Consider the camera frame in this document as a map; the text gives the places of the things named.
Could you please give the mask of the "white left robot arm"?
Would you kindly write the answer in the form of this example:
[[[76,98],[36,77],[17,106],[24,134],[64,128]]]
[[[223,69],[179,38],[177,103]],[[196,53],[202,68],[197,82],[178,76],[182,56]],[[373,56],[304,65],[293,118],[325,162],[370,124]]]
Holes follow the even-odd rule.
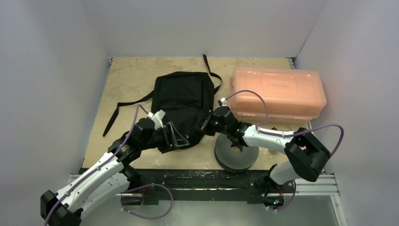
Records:
[[[147,149],[162,153],[186,148],[188,136],[181,135],[173,123],[164,124],[155,116],[140,119],[108,151],[77,179],[56,192],[46,191],[40,198],[40,215],[46,226],[78,226],[83,217],[108,198],[119,193],[143,193],[156,182],[143,184],[141,175],[130,163]]]

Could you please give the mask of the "black student backpack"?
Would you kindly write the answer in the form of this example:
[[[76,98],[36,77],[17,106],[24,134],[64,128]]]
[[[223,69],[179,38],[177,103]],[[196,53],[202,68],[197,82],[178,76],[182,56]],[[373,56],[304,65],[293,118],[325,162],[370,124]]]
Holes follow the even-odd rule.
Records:
[[[106,136],[119,115],[119,108],[151,100],[151,112],[165,112],[163,124],[171,122],[174,130],[182,135],[182,149],[196,146],[203,134],[200,123],[213,109],[215,94],[220,86],[215,86],[211,78],[222,78],[209,70],[208,72],[173,72],[159,76],[154,89],[139,100],[118,102],[111,115],[103,136]]]

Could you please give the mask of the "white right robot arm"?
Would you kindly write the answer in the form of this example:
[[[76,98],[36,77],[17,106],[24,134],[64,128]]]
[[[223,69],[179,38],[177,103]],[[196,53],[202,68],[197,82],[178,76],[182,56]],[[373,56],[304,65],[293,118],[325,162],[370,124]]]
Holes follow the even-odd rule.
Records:
[[[286,132],[263,129],[239,121],[227,106],[210,111],[200,130],[208,136],[224,134],[235,145],[262,147],[285,154],[288,160],[272,167],[264,179],[265,188],[271,192],[297,178],[315,182],[331,157],[330,151],[305,128]]]

